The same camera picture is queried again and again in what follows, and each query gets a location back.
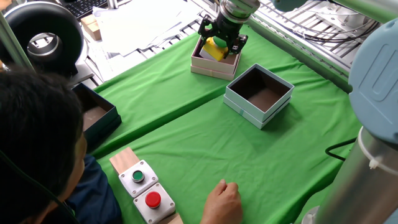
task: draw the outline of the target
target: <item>button panel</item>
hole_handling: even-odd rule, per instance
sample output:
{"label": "button panel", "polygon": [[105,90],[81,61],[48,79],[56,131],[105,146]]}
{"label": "button panel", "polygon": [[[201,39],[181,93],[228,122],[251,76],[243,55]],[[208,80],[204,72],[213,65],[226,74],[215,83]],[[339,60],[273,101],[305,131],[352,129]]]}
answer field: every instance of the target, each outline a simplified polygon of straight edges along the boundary
{"label": "button panel", "polygon": [[158,182],[155,172],[150,168],[149,164],[141,160],[136,165],[130,167],[119,175],[119,180],[129,194],[136,198],[148,188]]}
{"label": "button panel", "polygon": [[136,197],[134,204],[148,224],[156,224],[175,212],[174,201],[160,183]]}

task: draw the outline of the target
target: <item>red button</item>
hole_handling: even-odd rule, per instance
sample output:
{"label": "red button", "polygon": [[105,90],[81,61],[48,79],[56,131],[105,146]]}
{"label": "red button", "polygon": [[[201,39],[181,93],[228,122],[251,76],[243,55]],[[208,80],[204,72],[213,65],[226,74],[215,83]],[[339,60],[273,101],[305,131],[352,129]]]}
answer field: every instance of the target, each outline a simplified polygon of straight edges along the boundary
{"label": "red button", "polygon": [[145,203],[148,205],[149,208],[157,208],[160,205],[161,200],[162,198],[157,192],[149,192],[145,196]]}

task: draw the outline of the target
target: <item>push button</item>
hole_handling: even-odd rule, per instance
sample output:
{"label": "push button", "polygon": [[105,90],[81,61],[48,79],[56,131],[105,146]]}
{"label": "push button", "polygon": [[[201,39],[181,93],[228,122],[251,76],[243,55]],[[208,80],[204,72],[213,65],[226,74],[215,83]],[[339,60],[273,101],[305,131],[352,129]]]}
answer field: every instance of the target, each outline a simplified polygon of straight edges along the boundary
{"label": "push button", "polygon": [[162,198],[160,197],[160,194],[155,191],[149,192],[145,196],[145,203],[148,205],[149,208],[159,207],[161,200]]}
{"label": "push button", "polygon": [[134,183],[142,182],[145,179],[145,175],[141,170],[136,170],[131,175]]}

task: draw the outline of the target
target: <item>teal box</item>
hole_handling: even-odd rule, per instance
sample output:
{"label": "teal box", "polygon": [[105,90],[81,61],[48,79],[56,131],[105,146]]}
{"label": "teal box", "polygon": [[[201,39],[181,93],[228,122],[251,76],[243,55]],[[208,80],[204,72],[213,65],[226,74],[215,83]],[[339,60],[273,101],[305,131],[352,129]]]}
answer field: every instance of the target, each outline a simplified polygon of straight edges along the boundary
{"label": "teal box", "polygon": [[254,64],[226,87],[224,98],[264,123],[289,103],[293,89],[283,78]]}
{"label": "teal box", "polygon": [[228,97],[224,95],[224,103],[228,105],[230,108],[238,112],[243,118],[246,120],[250,121],[250,123],[254,124],[257,128],[262,129],[283,107],[285,107],[289,102],[289,98],[282,106],[280,106],[272,115],[270,115],[265,121],[261,122],[251,116],[248,112],[244,111],[242,108],[240,108],[238,105],[236,105],[234,102],[232,102]]}

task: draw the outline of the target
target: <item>white box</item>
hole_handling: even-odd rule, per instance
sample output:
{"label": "white box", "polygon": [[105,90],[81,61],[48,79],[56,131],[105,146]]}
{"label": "white box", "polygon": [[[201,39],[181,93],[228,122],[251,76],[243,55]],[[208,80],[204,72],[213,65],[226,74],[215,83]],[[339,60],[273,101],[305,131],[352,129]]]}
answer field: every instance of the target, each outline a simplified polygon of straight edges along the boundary
{"label": "white box", "polygon": [[192,66],[204,68],[206,70],[212,70],[216,72],[222,72],[227,74],[234,74],[236,67],[238,66],[239,59],[241,58],[241,52],[239,54],[228,55],[226,59],[219,62],[214,60],[204,59],[199,55],[200,44],[202,39],[199,38],[195,50],[192,52],[191,61]]}
{"label": "white box", "polygon": [[[139,183],[135,183],[132,180],[132,174],[137,170],[140,170],[144,174],[144,180]],[[144,160],[141,160],[136,165],[120,174],[119,180],[122,182],[127,192],[129,192],[133,198],[136,198],[148,188],[156,184],[159,179],[152,168],[150,168],[149,164]]]}
{"label": "white box", "polygon": [[274,113],[272,113],[264,122],[261,122],[251,116],[248,112],[244,111],[242,108],[240,108],[237,104],[232,102],[228,97],[224,95],[224,103],[228,105],[230,108],[238,112],[243,118],[246,120],[250,121],[250,123],[254,124],[257,128],[262,129],[277,113],[279,113],[283,107],[285,107],[289,102],[289,98],[282,106],[280,106]]}
{"label": "white box", "polygon": [[209,69],[205,69],[205,68],[196,67],[193,65],[191,65],[191,72],[197,73],[200,75],[207,75],[207,76],[214,77],[214,78],[229,80],[229,81],[234,80],[234,77],[235,77],[235,71],[232,74],[228,74],[228,73],[217,72],[217,71],[213,71],[213,70],[209,70]]}
{"label": "white box", "polygon": [[294,86],[259,64],[254,64],[231,82],[225,97],[264,122],[292,96]]}
{"label": "white box", "polygon": [[[145,197],[149,192],[156,191],[160,194],[161,202],[157,208],[150,208],[145,202]],[[160,183],[156,183],[150,189],[134,199],[134,204],[141,213],[143,219],[148,224],[156,224],[175,212],[174,201],[164,190]]]}

